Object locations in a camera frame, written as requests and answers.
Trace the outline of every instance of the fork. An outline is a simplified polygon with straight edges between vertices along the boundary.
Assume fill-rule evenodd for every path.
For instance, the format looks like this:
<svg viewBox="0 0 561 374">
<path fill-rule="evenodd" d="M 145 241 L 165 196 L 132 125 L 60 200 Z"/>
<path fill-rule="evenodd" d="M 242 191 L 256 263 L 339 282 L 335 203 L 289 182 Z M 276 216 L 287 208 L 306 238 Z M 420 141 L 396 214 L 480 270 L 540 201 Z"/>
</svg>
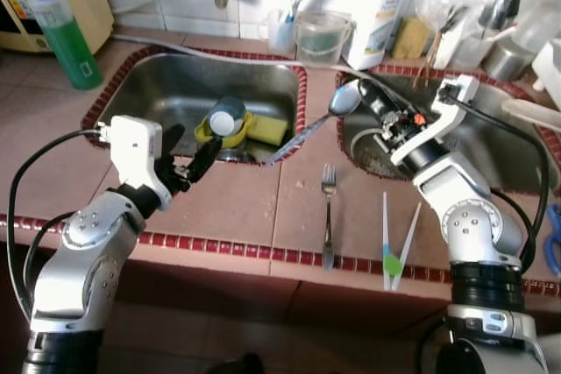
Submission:
<svg viewBox="0 0 561 374">
<path fill-rule="evenodd" d="M 322 264 L 325 271 L 333 269 L 333 242 L 331 241 L 331 197 L 336 191 L 335 166 L 325 164 L 322 175 L 322 192 L 327 198 L 327 219 L 323 238 Z"/>
</svg>

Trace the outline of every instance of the green dish soap bottle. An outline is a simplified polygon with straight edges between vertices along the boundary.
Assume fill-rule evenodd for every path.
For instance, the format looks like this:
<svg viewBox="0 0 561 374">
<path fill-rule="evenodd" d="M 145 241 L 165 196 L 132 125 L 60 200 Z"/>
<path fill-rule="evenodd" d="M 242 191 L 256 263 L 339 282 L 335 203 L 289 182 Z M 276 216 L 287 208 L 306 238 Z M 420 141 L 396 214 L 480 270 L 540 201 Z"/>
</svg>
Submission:
<svg viewBox="0 0 561 374">
<path fill-rule="evenodd" d="M 41 31 L 76 89 L 92 89 L 103 81 L 67 0 L 28 0 Z"/>
</svg>

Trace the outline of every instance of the stainless steel sink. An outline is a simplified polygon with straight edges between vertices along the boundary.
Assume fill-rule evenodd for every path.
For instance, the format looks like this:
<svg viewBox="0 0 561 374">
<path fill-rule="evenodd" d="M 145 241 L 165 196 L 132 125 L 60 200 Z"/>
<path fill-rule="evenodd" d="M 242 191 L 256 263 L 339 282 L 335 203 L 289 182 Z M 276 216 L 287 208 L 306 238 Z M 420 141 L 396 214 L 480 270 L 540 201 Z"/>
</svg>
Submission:
<svg viewBox="0 0 561 374">
<path fill-rule="evenodd" d="M 195 127 L 222 96 L 234 95 L 254 114 L 288 121 L 284 143 L 295 134 L 300 83 L 299 75 L 284 66 L 154 54 L 131 69 L 98 121 L 108 123 L 113 116 L 126 114 L 158 122 L 164 130 L 180 123 L 185 133 L 172 153 L 191 157 L 197 148 Z M 262 162 L 277 146 L 246 139 L 238 148 L 243 152 L 239 156 Z"/>
<path fill-rule="evenodd" d="M 395 87 L 397 92 L 426 113 L 430 119 L 437 118 L 437 115 L 430 112 L 430 104 L 440 84 L 439 81 L 430 81 L 428 88 L 420 84 L 421 87 L 413 90 L 411 77 L 395 74 L 378 74 L 378 76 Z M 521 122 L 502 111 L 501 102 L 509 97 L 509 93 L 481 83 L 474 105 L 487 114 L 511 123 L 542 140 L 533 125 Z M 347 155 L 351 156 L 351 143 L 359 132 L 377 126 L 372 114 L 362 105 L 352 115 L 345 117 L 342 135 L 343 147 Z M 532 146 L 524 140 L 468 115 L 456 130 L 444 137 L 443 141 L 450 149 L 464 153 L 492 187 L 529 193 L 538 192 L 539 162 Z M 405 173 L 391 164 L 388 156 L 380 150 L 372 136 L 364 136 L 358 142 L 355 141 L 353 152 L 352 159 L 355 164 L 369 173 L 382 177 L 408 178 Z M 548 158 L 550 187 L 554 189 L 559 183 L 559 169 L 549 153 Z"/>
</svg>

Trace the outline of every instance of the yellow sponge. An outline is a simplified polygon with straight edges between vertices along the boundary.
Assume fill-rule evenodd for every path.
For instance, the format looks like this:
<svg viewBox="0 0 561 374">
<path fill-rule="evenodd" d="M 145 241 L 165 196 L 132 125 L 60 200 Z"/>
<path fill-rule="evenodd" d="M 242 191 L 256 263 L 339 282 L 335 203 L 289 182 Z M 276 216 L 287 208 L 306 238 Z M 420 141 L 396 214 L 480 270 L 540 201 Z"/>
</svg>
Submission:
<svg viewBox="0 0 561 374">
<path fill-rule="evenodd" d="M 288 122 L 279 118 L 253 115 L 246 136 L 266 144 L 279 146 L 288 128 Z"/>
</svg>

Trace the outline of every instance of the metal spoon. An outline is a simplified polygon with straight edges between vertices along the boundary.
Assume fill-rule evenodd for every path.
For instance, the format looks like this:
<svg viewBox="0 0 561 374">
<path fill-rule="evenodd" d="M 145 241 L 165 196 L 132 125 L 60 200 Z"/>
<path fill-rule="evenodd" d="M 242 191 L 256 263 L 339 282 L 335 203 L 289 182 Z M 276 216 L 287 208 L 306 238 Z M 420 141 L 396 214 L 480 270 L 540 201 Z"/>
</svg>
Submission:
<svg viewBox="0 0 561 374">
<path fill-rule="evenodd" d="M 271 166 L 279 159 L 282 159 L 296 146 L 304 142 L 312 133 L 317 131 L 330 117 L 342 117 L 351 114 L 359 106 L 360 99 L 358 79 L 338 88 L 331 97 L 327 114 L 315 120 L 314 123 L 309 124 L 303 131 L 286 142 L 284 146 L 266 161 L 266 164 Z"/>
</svg>

